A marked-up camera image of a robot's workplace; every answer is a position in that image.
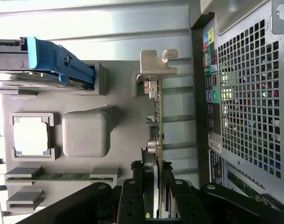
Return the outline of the grey printed parts rack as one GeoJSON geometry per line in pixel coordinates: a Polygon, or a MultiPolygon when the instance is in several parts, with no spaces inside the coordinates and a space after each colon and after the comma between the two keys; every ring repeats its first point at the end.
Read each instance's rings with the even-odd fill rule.
{"type": "MultiPolygon", "coordinates": [[[[90,61],[96,87],[2,90],[6,177],[39,173],[88,173],[112,177],[112,188],[132,178],[131,164],[142,161],[149,140],[146,118],[154,102],[137,83],[138,62],[90,61]],[[14,123],[41,117],[48,124],[44,156],[17,156],[14,123]]],[[[6,182],[6,212],[24,219],[96,182],[6,182]]]]}

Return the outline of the green RAM stick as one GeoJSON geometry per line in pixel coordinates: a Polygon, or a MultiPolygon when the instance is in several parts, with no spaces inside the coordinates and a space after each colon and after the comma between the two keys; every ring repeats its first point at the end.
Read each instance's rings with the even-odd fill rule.
{"type": "Polygon", "coordinates": [[[34,177],[6,177],[6,182],[113,182],[112,177],[92,177],[88,173],[39,173],[34,177]]]}

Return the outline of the open black PC case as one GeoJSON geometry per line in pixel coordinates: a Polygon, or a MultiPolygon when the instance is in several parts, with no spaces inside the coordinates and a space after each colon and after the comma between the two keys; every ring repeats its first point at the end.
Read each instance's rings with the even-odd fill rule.
{"type": "Polygon", "coordinates": [[[284,0],[190,0],[200,185],[284,212],[284,0]]]}

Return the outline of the hard disk with blue rails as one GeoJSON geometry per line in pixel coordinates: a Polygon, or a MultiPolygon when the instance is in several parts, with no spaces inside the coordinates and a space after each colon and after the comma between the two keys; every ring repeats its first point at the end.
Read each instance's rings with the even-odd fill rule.
{"type": "Polygon", "coordinates": [[[93,90],[95,68],[61,45],[33,36],[0,39],[0,89],[93,90]]]}

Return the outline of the silver CPU chip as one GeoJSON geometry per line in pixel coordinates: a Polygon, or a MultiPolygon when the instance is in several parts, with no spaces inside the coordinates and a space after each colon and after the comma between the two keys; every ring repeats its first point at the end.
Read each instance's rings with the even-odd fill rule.
{"type": "Polygon", "coordinates": [[[20,117],[14,123],[17,156],[44,156],[49,150],[48,124],[41,117],[20,117]]]}

